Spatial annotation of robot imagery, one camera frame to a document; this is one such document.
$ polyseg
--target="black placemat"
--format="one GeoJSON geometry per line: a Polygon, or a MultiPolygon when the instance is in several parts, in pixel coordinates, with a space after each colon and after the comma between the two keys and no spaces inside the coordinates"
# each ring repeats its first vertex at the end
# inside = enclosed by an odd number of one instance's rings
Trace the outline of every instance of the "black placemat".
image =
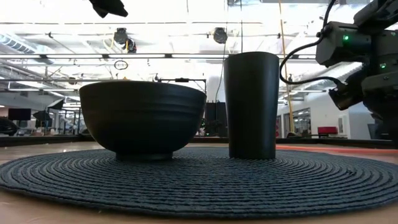
{"type": "Polygon", "coordinates": [[[275,218],[380,207],[398,199],[398,166],[302,151],[229,159],[187,147],[171,161],[119,162],[107,150],[45,154],[0,166],[0,187],[99,209],[181,218],[275,218]]]}

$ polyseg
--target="yellow pole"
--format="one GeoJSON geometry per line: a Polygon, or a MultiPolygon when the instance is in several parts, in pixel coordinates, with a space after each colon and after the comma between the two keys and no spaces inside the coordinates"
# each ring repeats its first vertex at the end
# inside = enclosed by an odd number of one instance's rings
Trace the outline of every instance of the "yellow pole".
{"type": "MultiPolygon", "coordinates": [[[[279,15],[280,15],[280,29],[282,30],[282,48],[284,57],[286,57],[286,48],[285,48],[285,34],[284,34],[284,21],[282,17],[282,2],[279,0],[279,15]]],[[[285,64],[285,79],[287,80],[287,64],[285,64]]],[[[287,102],[289,104],[289,118],[290,118],[290,132],[294,132],[294,123],[293,123],[293,106],[290,100],[290,90],[288,84],[286,84],[287,90],[287,102]]]]}

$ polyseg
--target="black cup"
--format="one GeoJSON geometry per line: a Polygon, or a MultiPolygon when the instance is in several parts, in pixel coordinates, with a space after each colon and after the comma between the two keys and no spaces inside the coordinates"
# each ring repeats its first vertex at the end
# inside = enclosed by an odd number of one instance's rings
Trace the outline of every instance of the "black cup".
{"type": "Polygon", "coordinates": [[[224,61],[229,156],[275,158],[279,57],[246,52],[224,61]]]}

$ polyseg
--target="ceiling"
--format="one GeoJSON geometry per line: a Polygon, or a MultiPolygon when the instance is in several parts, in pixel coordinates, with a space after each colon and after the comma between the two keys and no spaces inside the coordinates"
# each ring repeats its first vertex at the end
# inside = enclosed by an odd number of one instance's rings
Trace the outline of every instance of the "ceiling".
{"type": "MultiPolygon", "coordinates": [[[[242,7],[239,3],[227,6],[226,1],[214,0],[124,0],[125,9],[129,12],[126,18],[108,15],[102,19],[88,0],[13,0],[8,1],[5,7],[4,3],[0,7],[0,40],[2,36],[15,40],[34,49],[35,54],[120,54],[125,52],[120,45],[112,43],[113,32],[119,27],[125,27],[129,37],[134,39],[139,54],[237,54],[242,51],[283,54],[283,41],[278,38],[281,33],[280,18],[283,18],[286,53],[316,41],[315,35],[322,26],[327,1],[282,2],[306,3],[282,3],[280,15],[277,3],[261,3],[258,0],[243,0],[242,7]],[[215,27],[226,29],[228,41],[225,47],[213,40],[215,27]]],[[[353,22],[353,15],[369,0],[347,2],[355,4],[334,6],[330,21],[353,22]]],[[[313,55],[315,49],[305,49],[300,54],[313,55]]],[[[0,54],[21,52],[0,44],[0,54]]],[[[18,58],[8,60],[9,63],[31,71],[33,75],[28,78],[75,77],[94,80],[116,78],[116,74],[118,78],[148,81],[155,74],[161,78],[219,77],[222,65],[222,58],[129,59],[126,60],[128,69],[119,71],[114,67],[115,61],[116,59],[57,59],[46,64],[18,58]]],[[[339,69],[337,76],[343,76],[358,67],[358,64],[340,64],[326,69],[314,60],[303,63],[292,61],[287,64],[287,72],[292,74],[294,80],[300,80],[331,74],[339,69]]],[[[24,76],[27,73],[13,75],[24,76]]],[[[58,83],[57,88],[77,89],[84,84],[58,83]]],[[[319,89],[325,88],[326,84],[321,82],[299,88],[319,89]]]]}

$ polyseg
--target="exposed ductwork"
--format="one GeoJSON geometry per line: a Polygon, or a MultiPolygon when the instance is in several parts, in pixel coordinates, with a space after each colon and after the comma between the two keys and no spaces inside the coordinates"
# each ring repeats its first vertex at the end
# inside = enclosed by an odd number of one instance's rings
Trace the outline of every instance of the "exposed ductwork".
{"type": "MultiPolygon", "coordinates": [[[[50,51],[47,46],[27,43],[11,34],[0,34],[0,44],[17,50],[22,54],[44,54],[50,51]]],[[[54,61],[49,59],[36,59],[36,61],[46,63],[47,65],[54,63],[54,61]]]]}

